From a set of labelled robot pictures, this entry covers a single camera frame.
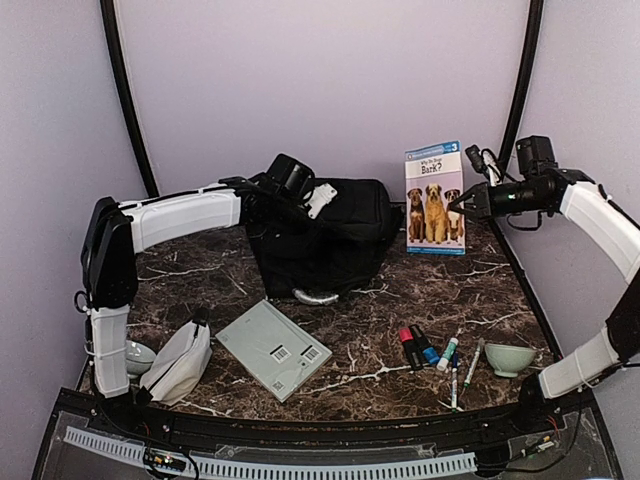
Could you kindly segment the dog picture book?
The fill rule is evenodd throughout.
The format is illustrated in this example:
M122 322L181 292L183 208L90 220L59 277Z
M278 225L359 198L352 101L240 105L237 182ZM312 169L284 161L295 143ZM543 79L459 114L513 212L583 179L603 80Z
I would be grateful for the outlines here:
M466 253L464 216L449 204L463 193L460 143L405 153L406 250L414 254Z

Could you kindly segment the black student bag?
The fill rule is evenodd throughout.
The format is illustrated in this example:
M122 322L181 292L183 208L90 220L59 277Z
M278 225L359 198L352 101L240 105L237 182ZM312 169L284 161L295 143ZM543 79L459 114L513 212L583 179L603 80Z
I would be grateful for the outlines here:
M378 274L404 220L375 179L318 178L338 195L306 234L272 234L249 240L266 295L292 298L336 294L367 286Z

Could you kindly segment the grey notebook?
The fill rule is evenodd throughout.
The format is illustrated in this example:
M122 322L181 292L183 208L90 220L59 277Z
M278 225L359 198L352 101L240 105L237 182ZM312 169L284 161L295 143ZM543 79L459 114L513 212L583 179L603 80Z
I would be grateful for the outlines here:
M216 339L281 403L332 357L329 348L267 300L219 331Z

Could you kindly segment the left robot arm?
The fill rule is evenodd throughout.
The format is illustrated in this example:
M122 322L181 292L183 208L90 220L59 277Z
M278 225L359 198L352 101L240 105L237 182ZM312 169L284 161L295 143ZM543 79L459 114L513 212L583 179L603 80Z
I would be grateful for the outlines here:
M88 317L86 351L93 358L98 392L111 398L101 417L120 436L141 427L140 412L119 396L128 393L125 367L126 326L138 291L137 254L205 230L282 216L314 221L335 193L303 182L301 197L283 187L266 186L262 177L250 181L230 177L195 190L147 200L97 201L81 251L84 311Z

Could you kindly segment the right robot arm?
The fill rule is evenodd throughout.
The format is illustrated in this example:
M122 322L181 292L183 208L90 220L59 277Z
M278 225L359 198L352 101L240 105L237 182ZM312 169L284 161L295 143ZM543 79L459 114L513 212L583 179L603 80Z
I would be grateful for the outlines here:
M546 400L591 386L639 354L639 226L601 185L579 170L563 168L547 168L518 182L478 183L454 200L451 209L474 220L525 212L559 215L604 254L625 282L599 332L543 369L537 376L540 396L528 396L511 410L511 426L530 434L549 416Z

